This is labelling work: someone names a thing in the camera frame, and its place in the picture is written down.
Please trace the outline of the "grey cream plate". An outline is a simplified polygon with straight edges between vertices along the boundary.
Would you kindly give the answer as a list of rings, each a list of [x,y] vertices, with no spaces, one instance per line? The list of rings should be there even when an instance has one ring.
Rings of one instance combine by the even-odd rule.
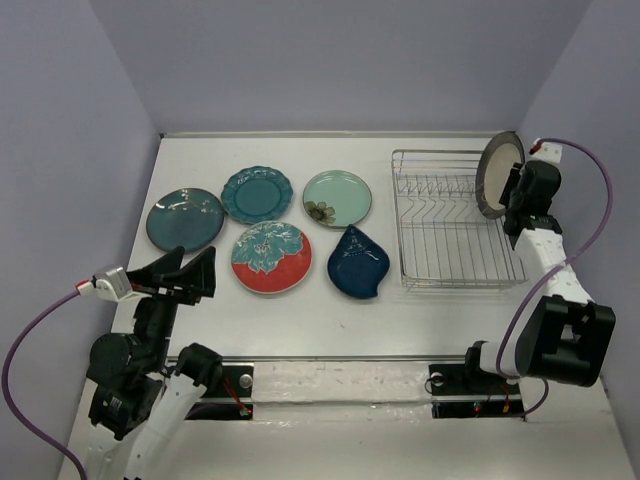
[[[495,135],[483,150],[476,170],[475,195],[480,213],[489,220],[502,217],[507,204],[501,202],[513,168],[524,164],[524,147],[513,131]]]

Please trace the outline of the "dark teal blossom plate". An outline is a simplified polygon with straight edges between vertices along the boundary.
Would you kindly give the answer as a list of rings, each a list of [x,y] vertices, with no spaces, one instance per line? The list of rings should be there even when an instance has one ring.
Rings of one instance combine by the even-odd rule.
[[[183,247],[187,253],[210,244],[221,232],[225,210],[208,190],[181,188],[157,200],[146,219],[151,243],[168,252]]]

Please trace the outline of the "red and teal plate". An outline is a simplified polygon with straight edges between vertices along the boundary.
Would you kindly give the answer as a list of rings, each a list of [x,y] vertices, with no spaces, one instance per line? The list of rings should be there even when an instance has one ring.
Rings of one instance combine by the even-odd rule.
[[[311,270],[313,251],[308,236],[281,221],[247,228],[235,241],[230,265],[237,280],[258,294],[279,294],[301,283]]]

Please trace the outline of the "teal scalloped plate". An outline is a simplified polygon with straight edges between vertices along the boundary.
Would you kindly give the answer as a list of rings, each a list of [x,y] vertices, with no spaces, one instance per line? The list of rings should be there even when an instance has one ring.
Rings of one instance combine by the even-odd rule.
[[[228,215],[247,225],[282,217],[293,198],[290,180],[266,166],[245,168],[232,175],[221,192]]]

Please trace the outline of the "light green flower plate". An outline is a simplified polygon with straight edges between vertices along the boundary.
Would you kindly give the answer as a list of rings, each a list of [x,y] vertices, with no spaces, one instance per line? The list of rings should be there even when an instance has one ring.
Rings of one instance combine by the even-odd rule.
[[[372,192],[359,176],[329,170],[312,177],[303,190],[306,214],[328,228],[346,228],[363,220],[372,206]]]

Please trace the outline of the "dark blue leaf plate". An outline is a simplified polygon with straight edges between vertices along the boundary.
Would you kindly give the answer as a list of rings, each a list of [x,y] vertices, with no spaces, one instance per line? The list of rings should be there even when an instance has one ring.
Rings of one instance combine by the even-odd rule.
[[[343,294],[359,300],[378,296],[389,269],[386,251],[355,225],[345,229],[327,261],[332,284]]]

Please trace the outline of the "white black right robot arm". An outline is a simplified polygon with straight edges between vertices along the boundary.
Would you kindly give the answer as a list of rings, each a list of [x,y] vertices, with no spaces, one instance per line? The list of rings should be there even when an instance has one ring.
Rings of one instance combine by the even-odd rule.
[[[339,231],[310,242],[294,227],[257,219],[273,188],[224,187],[229,213],[247,223],[220,274],[218,299],[185,314],[175,346],[204,340],[237,356],[382,356],[464,350],[462,384],[482,392],[497,375],[537,377],[581,387],[598,376],[615,324],[611,309],[583,289],[549,214],[561,184],[552,163],[483,158],[474,177],[409,180],[401,223],[429,235],[403,258],[426,262],[431,287],[489,294],[524,269],[531,291],[512,315],[497,307],[445,307],[381,292],[388,253],[359,227],[373,196],[346,171],[313,177],[306,214]]]

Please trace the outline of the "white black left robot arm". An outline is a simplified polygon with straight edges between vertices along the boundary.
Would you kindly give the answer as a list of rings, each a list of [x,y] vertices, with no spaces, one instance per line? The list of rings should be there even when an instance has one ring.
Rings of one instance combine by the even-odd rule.
[[[78,285],[80,294],[136,301],[134,329],[94,341],[86,373],[96,385],[89,408],[84,464],[90,479],[147,479],[171,436],[195,403],[221,383],[223,358],[198,343],[182,349],[166,367],[179,306],[194,306],[215,293],[214,247],[185,262],[176,247],[147,266],[112,267]]]

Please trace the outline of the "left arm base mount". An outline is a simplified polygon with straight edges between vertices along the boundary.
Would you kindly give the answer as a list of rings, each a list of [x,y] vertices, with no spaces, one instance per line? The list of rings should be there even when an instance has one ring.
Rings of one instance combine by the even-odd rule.
[[[225,363],[222,377],[196,401],[186,415],[189,421],[251,421],[254,365]]]

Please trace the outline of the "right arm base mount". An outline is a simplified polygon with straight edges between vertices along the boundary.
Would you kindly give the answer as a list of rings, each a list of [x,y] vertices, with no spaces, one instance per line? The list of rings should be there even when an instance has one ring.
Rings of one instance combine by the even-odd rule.
[[[432,398],[434,419],[508,418],[525,411],[518,384],[493,374],[470,374],[461,363],[430,364],[424,389]]]

